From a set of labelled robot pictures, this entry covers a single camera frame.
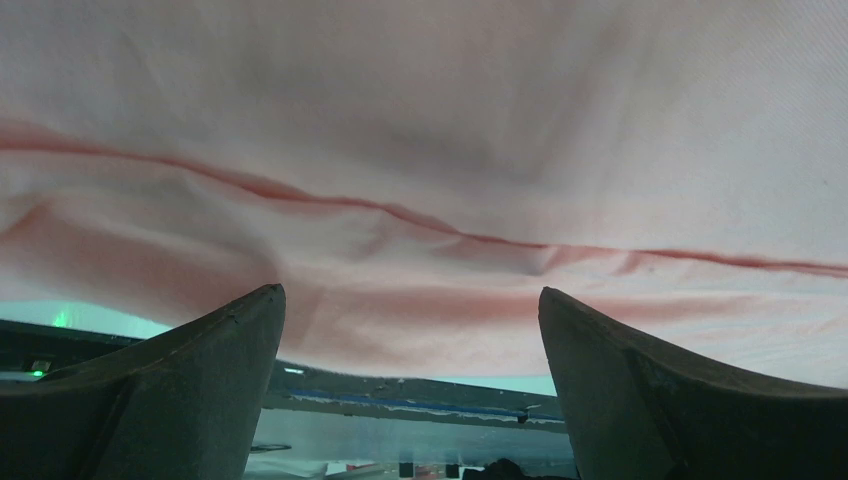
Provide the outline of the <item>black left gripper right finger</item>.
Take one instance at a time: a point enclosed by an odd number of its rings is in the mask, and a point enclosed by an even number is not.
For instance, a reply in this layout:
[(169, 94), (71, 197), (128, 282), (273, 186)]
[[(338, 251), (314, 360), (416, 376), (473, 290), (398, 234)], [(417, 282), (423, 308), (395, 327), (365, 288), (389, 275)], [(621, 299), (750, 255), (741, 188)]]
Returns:
[(585, 479), (843, 479), (847, 393), (696, 354), (545, 288), (538, 320)]

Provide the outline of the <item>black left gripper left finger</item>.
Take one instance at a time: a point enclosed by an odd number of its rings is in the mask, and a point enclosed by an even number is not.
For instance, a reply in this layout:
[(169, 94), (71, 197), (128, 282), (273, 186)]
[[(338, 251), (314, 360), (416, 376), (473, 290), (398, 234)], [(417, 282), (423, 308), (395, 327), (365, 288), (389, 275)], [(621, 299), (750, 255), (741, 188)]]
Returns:
[(286, 297), (262, 286), (116, 352), (1, 390), (5, 479), (238, 479)]

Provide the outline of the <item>pink t-shirt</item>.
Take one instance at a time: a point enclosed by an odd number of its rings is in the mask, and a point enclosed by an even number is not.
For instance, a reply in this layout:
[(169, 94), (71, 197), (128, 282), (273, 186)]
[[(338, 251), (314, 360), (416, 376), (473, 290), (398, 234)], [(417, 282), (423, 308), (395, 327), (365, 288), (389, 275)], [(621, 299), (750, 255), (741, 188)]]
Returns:
[(558, 288), (847, 383), (843, 1), (5, 1), (1, 296), (544, 375)]

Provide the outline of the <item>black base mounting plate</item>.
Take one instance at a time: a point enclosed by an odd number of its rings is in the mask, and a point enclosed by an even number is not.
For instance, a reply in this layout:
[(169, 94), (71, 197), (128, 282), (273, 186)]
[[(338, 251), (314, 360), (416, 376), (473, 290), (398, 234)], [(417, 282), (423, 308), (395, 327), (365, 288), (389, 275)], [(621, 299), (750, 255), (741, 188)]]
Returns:
[[(102, 357), (136, 344), (131, 337), (4, 320), (1, 369), (48, 372)], [(462, 420), (504, 424), (509, 428), (566, 432), (556, 397), (423, 379), (341, 375), (276, 361), (263, 404), (265, 409), (301, 410), (344, 416), (427, 421)]]

